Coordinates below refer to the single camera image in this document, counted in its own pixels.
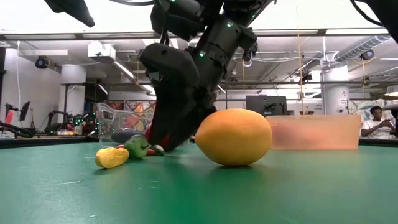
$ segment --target security camera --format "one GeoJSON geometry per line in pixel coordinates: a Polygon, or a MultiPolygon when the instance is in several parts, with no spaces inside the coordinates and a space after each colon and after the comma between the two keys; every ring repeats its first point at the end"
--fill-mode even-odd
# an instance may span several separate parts
{"type": "Polygon", "coordinates": [[[35,66],[36,68],[39,69],[46,69],[50,65],[50,61],[46,59],[46,56],[39,56],[39,58],[36,60],[35,66]]]}

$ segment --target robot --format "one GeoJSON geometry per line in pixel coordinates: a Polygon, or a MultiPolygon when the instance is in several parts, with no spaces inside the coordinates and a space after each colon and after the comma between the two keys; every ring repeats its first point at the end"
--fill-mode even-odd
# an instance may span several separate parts
{"type": "MultiPolygon", "coordinates": [[[[45,1],[54,12],[66,12],[90,27],[95,25],[84,0],[45,1]]],[[[248,26],[269,4],[276,3],[276,0],[111,1],[133,6],[154,5],[150,18],[161,40],[159,44],[148,45],[139,60],[147,68],[146,75],[157,96],[146,138],[166,152],[195,134],[201,122],[216,111],[214,92],[236,49],[244,50],[243,60],[250,60],[257,51],[257,37],[248,26]],[[168,32],[186,41],[199,33],[202,35],[196,47],[179,50],[169,46],[168,32]]],[[[383,24],[398,40],[395,22],[398,1],[361,1],[368,3],[379,17],[379,25],[383,24]]],[[[367,20],[372,20],[357,7],[367,20]]]]}

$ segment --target ceiling pipe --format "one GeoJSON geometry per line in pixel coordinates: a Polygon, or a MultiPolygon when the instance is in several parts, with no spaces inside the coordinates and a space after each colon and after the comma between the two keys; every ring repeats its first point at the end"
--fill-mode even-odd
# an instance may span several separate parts
{"type": "Polygon", "coordinates": [[[333,60],[335,62],[344,62],[346,60],[353,59],[390,39],[391,39],[390,36],[383,36],[383,35],[367,37],[365,39],[358,41],[357,43],[353,44],[347,49],[337,53],[333,57],[333,60]]]}
{"type": "MultiPolygon", "coordinates": [[[[245,81],[245,82],[230,82],[230,81],[221,81],[220,85],[299,85],[300,82],[267,82],[267,81],[245,81]]],[[[320,82],[305,82],[303,85],[309,85],[309,84],[358,84],[362,85],[364,82],[363,81],[320,81],[320,82]]],[[[398,80],[396,81],[366,81],[368,84],[394,84],[398,85],[398,80]]],[[[151,85],[151,82],[140,82],[139,84],[135,83],[107,83],[109,86],[132,86],[132,85],[151,85]]],[[[87,85],[87,83],[63,83],[61,85],[87,85]]]]}

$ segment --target colorful mural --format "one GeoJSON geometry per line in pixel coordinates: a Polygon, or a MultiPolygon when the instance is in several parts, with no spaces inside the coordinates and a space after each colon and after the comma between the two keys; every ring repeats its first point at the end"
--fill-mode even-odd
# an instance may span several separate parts
{"type": "Polygon", "coordinates": [[[126,128],[145,131],[149,128],[154,116],[156,102],[125,101],[124,111],[131,111],[126,119],[126,128]]]}
{"type": "Polygon", "coordinates": [[[110,101],[110,102],[108,102],[107,103],[108,104],[108,106],[110,106],[112,109],[115,109],[115,110],[123,110],[123,102],[112,102],[112,101],[110,101]]]}

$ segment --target ceiling light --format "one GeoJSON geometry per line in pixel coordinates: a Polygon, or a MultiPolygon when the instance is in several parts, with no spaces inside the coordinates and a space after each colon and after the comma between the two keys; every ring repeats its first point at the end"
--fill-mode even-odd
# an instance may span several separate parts
{"type": "Polygon", "coordinates": [[[15,35],[4,35],[4,37],[7,40],[76,39],[76,36],[73,34],[36,34],[36,35],[15,34],[15,35]]]}
{"type": "Polygon", "coordinates": [[[380,60],[390,60],[390,61],[397,61],[398,58],[380,58],[380,60]]]}
{"type": "MultiPolygon", "coordinates": [[[[291,30],[256,30],[256,35],[297,35],[297,29],[291,30]]],[[[300,30],[300,35],[315,35],[318,33],[318,30],[300,30]]]]}
{"type": "Polygon", "coordinates": [[[102,89],[102,91],[104,91],[105,94],[108,94],[108,92],[105,90],[105,88],[101,84],[98,84],[98,86],[102,89]]]}
{"type": "Polygon", "coordinates": [[[113,62],[115,65],[117,65],[122,71],[124,71],[125,74],[129,75],[133,80],[137,80],[136,76],[131,73],[125,66],[121,65],[119,62],[113,62]]]}
{"type": "Polygon", "coordinates": [[[152,87],[150,85],[142,85],[141,88],[143,88],[149,94],[154,94],[155,93],[154,87],[152,87]]]}
{"type": "Polygon", "coordinates": [[[176,38],[171,38],[170,43],[172,44],[172,47],[174,47],[175,49],[178,49],[178,42],[177,42],[176,38]]]}
{"type": "Polygon", "coordinates": [[[226,94],[225,90],[224,90],[220,85],[217,85],[217,87],[218,87],[223,93],[226,94]]]}
{"type": "Polygon", "coordinates": [[[157,41],[156,39],[143,39],[142,41],[143,41],[143,43],[145,44],[145,46],[154,44],[154,43],[156,43],[156,42],[158,42],[158,43],[160,42],[160,40],[157,41]]]}
{"type": "Polygon", "coordinates": [[[385,96],[398,96],[398,85],[387,87],[387,93],[385,96]]]}
{"type": "Polygon", "coordinates": [[[199,42],[199,38],[194,38],[189,43],[190,44],[197,44],[198,42],[199,42]]]}
{"type": "Polygon", "coordinates": [[[374,28],[374,29],[328,29],[326,35],[347,35],[347,34],[388,34],[388,30],[385,28],[374,28]]]}

